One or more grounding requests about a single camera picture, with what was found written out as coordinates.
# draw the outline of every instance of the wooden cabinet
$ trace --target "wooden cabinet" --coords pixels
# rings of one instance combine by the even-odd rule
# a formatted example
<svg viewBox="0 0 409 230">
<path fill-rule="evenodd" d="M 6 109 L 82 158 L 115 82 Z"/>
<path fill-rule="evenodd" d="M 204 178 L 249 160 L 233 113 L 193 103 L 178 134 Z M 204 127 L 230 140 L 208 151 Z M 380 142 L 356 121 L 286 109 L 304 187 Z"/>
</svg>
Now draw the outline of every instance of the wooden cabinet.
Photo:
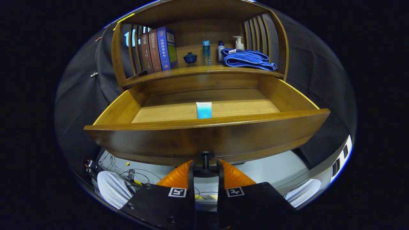
<svg viewBox="0 0 409 230">
<path fill-rule="evenodd" d="M 211 49 L 216 50 L 217 41 L 223 39 L 226 47 L 233 46 L 234 40 L 228 39 L 235 35 L 245 38 L 245 46 L 251 40 L 254 50 L 270 54 L 271 32 L 262 32 L 263 15 L 272 18 L 279 38 L 276 72 L 226 67 L 216 58 L 211 63 L 199 61 L 202 40 L 210 40 Z M 125 23 L 173 29 L 179 65 L 126 78 L 119 52 Z M 199 55 L 197 63 L 184 63 L 187 51 Z M 132 60 L 138 59 L 137 53 L 131 52 L 130 48 L 128 61 L 137 63 Z M 328 109 L 319 109 L 285 82 L 288 42 L 284 28 L 272 11 L 251 2 L 159 2 L 118 23 L 112 58 L 124 92 L 84 129 L 119 158 L 178 166 L 200 151 L 213 151 L 216 157 L 210 163 L 255 160 L 304 144 L 329 115 Z M 212 118 L 197 119 L 196 102 L 212 102 Z"/>
</svg>

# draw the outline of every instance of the brown book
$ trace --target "brown book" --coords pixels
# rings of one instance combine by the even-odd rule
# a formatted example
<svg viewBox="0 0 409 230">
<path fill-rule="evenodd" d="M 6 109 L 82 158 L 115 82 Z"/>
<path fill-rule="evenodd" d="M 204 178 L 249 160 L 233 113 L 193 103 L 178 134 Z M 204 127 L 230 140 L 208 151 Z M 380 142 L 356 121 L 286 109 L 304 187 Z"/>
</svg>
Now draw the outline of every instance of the brown book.
<svg viewBox="0 0 409 230">
<path fill-rule="evenodd" d="M 149 50 L 149 34 L 144 33 L 141 36 L 141 53 L 145 69 L 148 73 L 153 73 L 151 52 Z"/>
<path fill-rule="evenodd" d="M 151 52 L 153 71 L 162 71 L 160 63 L 159 49 L 157 46 L 157 34 L 156 29 L 149 31 L 149 50 Z"/>
</svg>

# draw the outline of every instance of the glass bottle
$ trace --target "glass bottle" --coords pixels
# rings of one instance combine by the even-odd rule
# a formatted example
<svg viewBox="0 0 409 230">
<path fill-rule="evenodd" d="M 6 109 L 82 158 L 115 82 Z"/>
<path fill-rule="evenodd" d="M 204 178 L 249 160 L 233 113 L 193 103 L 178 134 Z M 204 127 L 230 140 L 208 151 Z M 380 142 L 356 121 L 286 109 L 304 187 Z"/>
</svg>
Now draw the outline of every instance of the glass bottle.
<svg viewBox="0 0 409 230">
<path fill-rule="evenodd" d="M 203 45 L 203 60 L 204 62 L 210 62 L 210 41 L 202 41 Z"/>
</svg>

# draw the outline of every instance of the white cloth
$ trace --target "white cloth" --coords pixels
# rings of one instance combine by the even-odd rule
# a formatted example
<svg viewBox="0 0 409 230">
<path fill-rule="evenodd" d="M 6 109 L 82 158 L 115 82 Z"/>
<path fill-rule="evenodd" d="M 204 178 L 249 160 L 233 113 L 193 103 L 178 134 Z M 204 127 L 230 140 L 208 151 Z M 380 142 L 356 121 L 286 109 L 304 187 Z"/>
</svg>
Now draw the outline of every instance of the white cloth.
<svg viewBox="0 0 409 230">
<path fill-rule="evenodd" d="M 97 181 L 102 199 L 117 209 L 121 209 L 136 193 L 135 185 L 114 172 L 98 173 Z"/>
<path fill-rule="evenodd" d="M 316 194 L 320 187 L 320 180 L 308 179 L 295 189 L 287 192 L 284 195 L 284 199 L 286 199 L 286 201 L 288 201 L 293 207 L 298 207 Z"/>
</svg>

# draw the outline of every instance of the blue towel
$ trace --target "blue towel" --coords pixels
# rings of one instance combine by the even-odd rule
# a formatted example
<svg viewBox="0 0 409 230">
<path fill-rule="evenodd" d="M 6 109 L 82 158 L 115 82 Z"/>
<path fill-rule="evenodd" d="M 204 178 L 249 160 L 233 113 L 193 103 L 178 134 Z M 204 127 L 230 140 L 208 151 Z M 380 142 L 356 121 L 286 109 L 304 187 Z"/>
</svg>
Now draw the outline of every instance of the blue towel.
<svg viewBox="0 0 409 230">
<path fill-rule="evenodd" d="M 221 50 L 221 53 L 223 54 L 224 57 L 226 57 L 229 54 L 229 51 L 231 51 L 233 49 L 229 49 L 229 48 L 225 48 Z M 263 54 L 260 51 L 253 51 L 253 50 L 241 50 L 241 49 L 235 49 L 235 53 L 237 54 L 243 54 L 243 55 L 248 55 L 248 56 L 253 56 L 255 58 L 259 58 L 263 61 L 268 61 L 268 56 Z"/>
<path fill-rule="evenodd" d="M 268 56 L 259 51 L 236 50 L 236 53 L 229 54 L 232 49 L 222 49 L 221 53 L 225 56 L 224 62 L 231 67 L 254 67 L 258 69 L 274 71 L 277 69 L 275 63 L 268 63 Z"/>
</svg>

